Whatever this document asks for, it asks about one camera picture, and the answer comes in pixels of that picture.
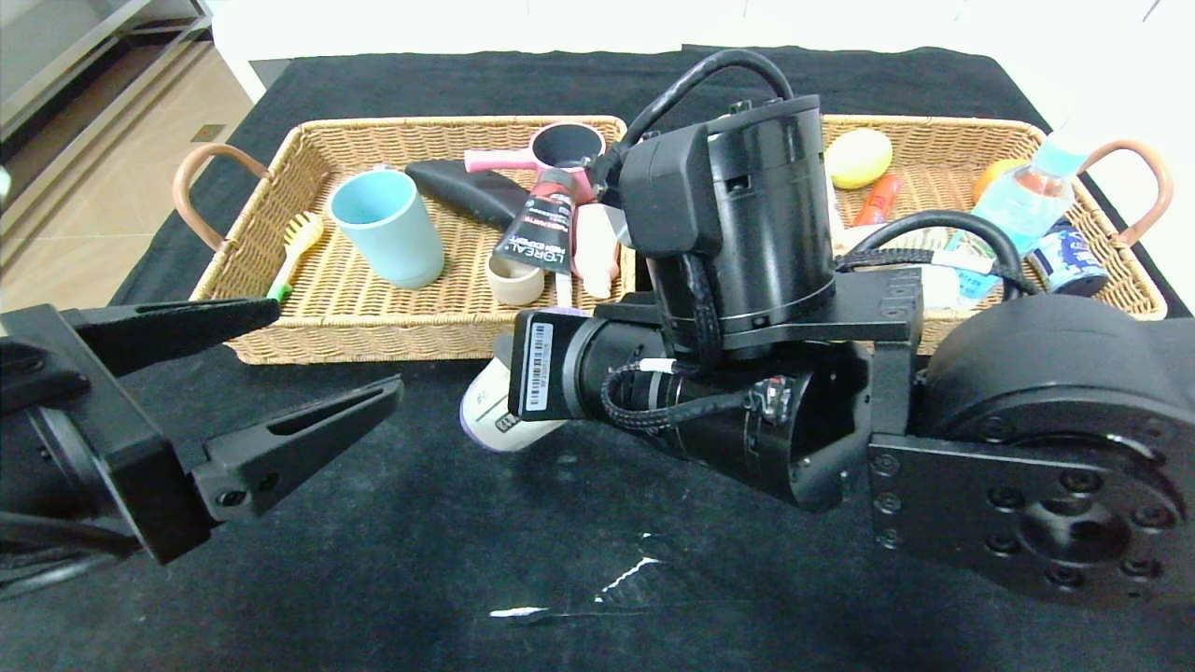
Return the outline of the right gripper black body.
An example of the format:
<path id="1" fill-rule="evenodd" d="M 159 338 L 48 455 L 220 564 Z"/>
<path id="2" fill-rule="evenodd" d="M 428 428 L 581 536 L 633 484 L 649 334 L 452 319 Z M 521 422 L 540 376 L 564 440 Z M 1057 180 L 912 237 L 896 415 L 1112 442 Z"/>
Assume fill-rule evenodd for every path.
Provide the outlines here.
<path id="1" fill-rule="evenodd" d="M 606 422 L 600 391 L 609 371 L 652 355 L 652 325 L 568 308 L 522 311 L 513 331 L 509 413 L 523 421 Z"/>

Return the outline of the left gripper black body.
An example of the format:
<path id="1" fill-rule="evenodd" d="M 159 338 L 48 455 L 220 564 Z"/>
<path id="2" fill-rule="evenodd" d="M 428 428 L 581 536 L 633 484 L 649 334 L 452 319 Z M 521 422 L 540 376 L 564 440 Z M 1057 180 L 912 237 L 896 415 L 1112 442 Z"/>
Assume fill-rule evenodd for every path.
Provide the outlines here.
<path id="1" fill-rule="evenodd" d="M 4 552 L 170 563 L 210 530 L 172 442 L 63 311 L 6 312 Z"/>

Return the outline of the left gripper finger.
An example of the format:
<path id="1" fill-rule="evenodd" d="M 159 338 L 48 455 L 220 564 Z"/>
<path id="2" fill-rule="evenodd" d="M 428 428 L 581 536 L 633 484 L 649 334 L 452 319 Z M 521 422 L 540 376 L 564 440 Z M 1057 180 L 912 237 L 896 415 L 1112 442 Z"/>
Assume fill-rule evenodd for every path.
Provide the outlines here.
<path id="1" fill-rule="evenodd" d="M 402 403 L 400 375 L 204 440 L 190 479 L 215 524 L 239 523 L 271 511 L 384 424 Z"/>
<path id="2" fill-rule="evenodd" d="M 137 303 L 63 311 L 65 323 L 116 378 L 195 356 L 272 325 L 280 314 L 281 303 L 270 298 Z"/>

